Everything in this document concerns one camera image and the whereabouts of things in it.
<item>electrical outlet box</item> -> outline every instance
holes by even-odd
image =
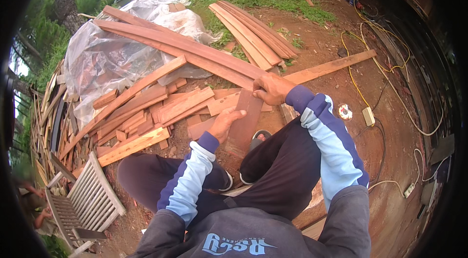
[[[404,193],[405,198],[408,198],[411,192],[413,192],[413,190],[414,190],[414,183],[411,183],[411,185],[408,186],[408,189]]]
[[[372,113],[371,108],[367,107],[366,109],[363,109],[362,114],[364,115],[364,120],[366,120],[367,126],[372,126],[375,124],[374,113]]]

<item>light blue stripe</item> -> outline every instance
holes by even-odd
[[[325,96],[325,101],[331,103],[329,112],[332,113],[333,102],[331,98]],[[301,116],[301,125],[309,130],[310,136],[317,143],[322,153],[320,175],[325,209],[328,212],[333,196],[348,186],[358,185],[358,178],[363,173],[354,167],[353,157],[344,148],[336,133],[320,121],[313,113],[313,110],[308,107]]]
[[[190,143],[192,153],[186,161],[187,168],[179,178],[174,188],[174,194],[169,196],[169,209],[185,221],[185,227],[195,218],[197,214],[196,202],[198,195],[202,192],[205,177],[213,169],[212,162],[215,155],[192,141]]]

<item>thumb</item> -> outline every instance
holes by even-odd
[[[252,95],[256,98],[261,98],[263,101],[265,101],[265,98],[267,97],[267,92],[264,90],[256,90],[252,92]]]

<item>sleeve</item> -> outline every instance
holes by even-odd
[[[314,95],[306,87],[296,86],[288,93],[286,103],[301,114],[302,127],[308,129],[322,154],[320,176],[328,212],[331,200],[340,190],[352,185],[367,187],[369,175],[343,121],[333,116],[329,96]]]
[[[356,185],[338,192],[332,199],[327,220],[318,241],[329,257],[369,257],[369,194]]]
[[[213,169],[218,146],[218,140],[208,132],[203,133],[198,142],[190,143],[191,152],[179,165],[174,178],[161,190],[158,212],[130,257],[145,257],[156,252],[162,255],[184,241],[185,229],[197,214],[198,195],[205,177]]]

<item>tree trunk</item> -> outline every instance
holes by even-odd
[[[84,21],[78,16],[78,8],[74,0],[55,0],[58,23],[74,34],[83,25]]]
[[[16,34],[16,37],[25,47],[25,49],[38,60],[39,64],[41,65],[41,68],[44,67],[44,61],[42,60],[41,54],[29,43],[28,39],[26,39],[20,31],[18,31]]]
[[[25,81],[20,80],[13,70],[8,68],[8,75],[13,80],[13,89],[19,91],[25,96],[32,97],[31,91],[29,90],[29,84]]]
[[[23,134],[23,132],[24,132],[23,125],[16,118],[15,118],[15,129],[16,129],[16,132],[18,132],[19,134]]]
[[[18,51],[16,50],[15,46],[12,46],[12,47],[13,47],[13,50],[15,51],[16,55],[18,55],[18,56],[21,58],[21,60],[23,60],[23,63],[29,68],[29,70],[31,70],[31,72],[32,72],[33,74],[36,74],[36,75],[37,75],[36,71],[35,71],[34,69],[31,68],[31,65],[26,61],[26,59],[24,59],[23,56],[21,56],[20,52],[18,52]]]

